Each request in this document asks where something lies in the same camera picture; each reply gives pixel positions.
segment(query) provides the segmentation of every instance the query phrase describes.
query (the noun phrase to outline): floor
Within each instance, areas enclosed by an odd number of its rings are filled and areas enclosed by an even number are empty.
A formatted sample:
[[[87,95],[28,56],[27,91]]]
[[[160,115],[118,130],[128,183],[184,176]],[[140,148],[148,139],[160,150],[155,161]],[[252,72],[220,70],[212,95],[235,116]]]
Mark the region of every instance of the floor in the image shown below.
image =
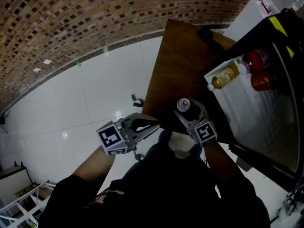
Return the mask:
[[[131,94],[145,98],[162,38],[128,45],[94,57],[50,79],[10,110],[5,134],[0,129],[0,163],[27,167],[33,181],[58,182],[69,176],[98,146],[95,131],[108,121],[140,112]],[[157,142],[158,130],[138,145],[145,154]],[[193,142],[175,134],[176,149]],[[226,145],[222,145],[235,161]],[[132,153],[117,155],[102,189],[121,178],[136,162]],[[272,218],[286,192],[255,169],[244,173]]]

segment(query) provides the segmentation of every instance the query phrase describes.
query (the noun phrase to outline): yellow reflective tape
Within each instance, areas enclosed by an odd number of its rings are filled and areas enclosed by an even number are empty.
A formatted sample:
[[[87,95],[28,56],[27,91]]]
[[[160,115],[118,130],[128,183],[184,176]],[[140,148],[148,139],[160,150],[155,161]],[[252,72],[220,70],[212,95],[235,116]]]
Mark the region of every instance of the yellow reflective tape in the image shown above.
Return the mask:
[[[277,30],[281,31],[284,35],[286,35],[288,37],[288,35],[287,35],[286,31],[284,30],[283,26],[281,25],[281,23],[277,20],[277,18],[275,16],[270,17],[269,20],[271,21],[271,23],[274,25],[274,27]]]
[[[293,58],[293,56],[294,56],[295,53],[288,46],[286,46],[286,48],[287,48],[287,51],[288,51],[290,57]]]

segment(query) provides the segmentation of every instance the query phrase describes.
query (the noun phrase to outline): bottle with yellow liquid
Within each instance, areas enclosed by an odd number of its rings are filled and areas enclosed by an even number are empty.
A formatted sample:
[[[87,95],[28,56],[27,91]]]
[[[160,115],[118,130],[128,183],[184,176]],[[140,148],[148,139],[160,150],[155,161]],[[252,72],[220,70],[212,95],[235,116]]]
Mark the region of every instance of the bottle with yellow liquid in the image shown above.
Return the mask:
[[[211,84],[207,86],[208,90],[213,91],[214,89],[221,89],[238,75],[239,71],[237,65],[232,62],[227,68],[212,78]]]

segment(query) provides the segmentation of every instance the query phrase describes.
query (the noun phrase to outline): brown table top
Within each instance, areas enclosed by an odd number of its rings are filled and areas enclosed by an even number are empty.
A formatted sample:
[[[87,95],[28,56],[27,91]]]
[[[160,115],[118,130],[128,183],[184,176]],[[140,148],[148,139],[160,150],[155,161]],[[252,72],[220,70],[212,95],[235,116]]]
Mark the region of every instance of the brown table top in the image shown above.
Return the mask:
[[[220,55],[197,36],[200,28],[168,20],[142,113],[159,119],[161,128],[186,133],[173,110],[180,98],[198,100],[214,121],[218,140],[227,143],[232,134],[227,119],[203,77],[204,71],[213,68]],[[218,33],[213,33],[213,38],[224,50],[234,44],[233,40]]]

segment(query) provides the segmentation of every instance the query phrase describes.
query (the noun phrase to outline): black sleeve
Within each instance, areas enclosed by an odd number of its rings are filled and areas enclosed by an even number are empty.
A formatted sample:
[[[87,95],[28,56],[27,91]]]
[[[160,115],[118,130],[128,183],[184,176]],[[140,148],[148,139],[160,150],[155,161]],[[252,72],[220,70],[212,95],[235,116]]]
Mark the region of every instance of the black sleeve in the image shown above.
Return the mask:
[[[39,227],[63,227],[65,222],[77,220],[75,216],[82,207],[96,196],[93,184],[71,175],[57,183],[44,212],[39,219]]]
[[[265,205],[257,197],[254,186],[243,174],[231,177],[218,189],[224,204],[223,214],[233,227],[270,227]]]

